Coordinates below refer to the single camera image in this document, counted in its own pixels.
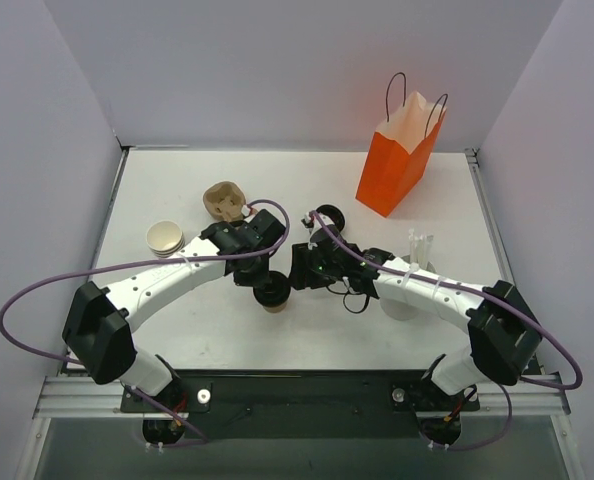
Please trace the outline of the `single brown paper cup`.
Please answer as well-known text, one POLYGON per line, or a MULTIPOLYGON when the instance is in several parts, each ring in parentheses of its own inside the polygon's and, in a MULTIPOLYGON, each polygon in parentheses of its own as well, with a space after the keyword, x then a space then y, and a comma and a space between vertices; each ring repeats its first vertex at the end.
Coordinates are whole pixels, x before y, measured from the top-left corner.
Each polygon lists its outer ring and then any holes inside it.
POLYGON ((276 314, 276 313, 279 313, 279 312, 282 312, 283 310, 285 310, 287 307, 287 304, 288 304, 288 302, 284 301, 277 305, 264 305, 263 309, 268 313, 276 314))

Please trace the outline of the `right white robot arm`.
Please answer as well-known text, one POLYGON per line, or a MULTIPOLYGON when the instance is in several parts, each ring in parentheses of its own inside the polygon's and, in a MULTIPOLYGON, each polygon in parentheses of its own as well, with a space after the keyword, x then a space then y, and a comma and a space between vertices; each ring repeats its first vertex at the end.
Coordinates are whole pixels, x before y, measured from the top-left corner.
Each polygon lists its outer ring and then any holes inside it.
POLYGON ((291 286, 319 289, 342 282, 351 291, 408 305, 468 335, 469 344, 433 361, 420 384, 423 401, 441 408, 465 388, 490 380, 513 386, 528 366, 542 335, 520 315, 534 317, 518 290, 499 280, 494 286, 441 279, 389 251, 360 250, 322 236, 317 243, 291 246, 291 286))

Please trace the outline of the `black cup lid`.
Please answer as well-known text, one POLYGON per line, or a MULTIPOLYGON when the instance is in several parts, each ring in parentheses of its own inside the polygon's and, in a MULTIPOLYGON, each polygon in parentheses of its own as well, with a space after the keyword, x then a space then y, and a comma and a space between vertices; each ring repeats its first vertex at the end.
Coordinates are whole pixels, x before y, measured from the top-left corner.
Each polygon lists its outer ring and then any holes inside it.
POLYGON ((290 293, 289 279, 283 273, 274 270, 269 272, 268 280, 264 285, 253 288, 253 296, 262 307, 288 301, 290 293))

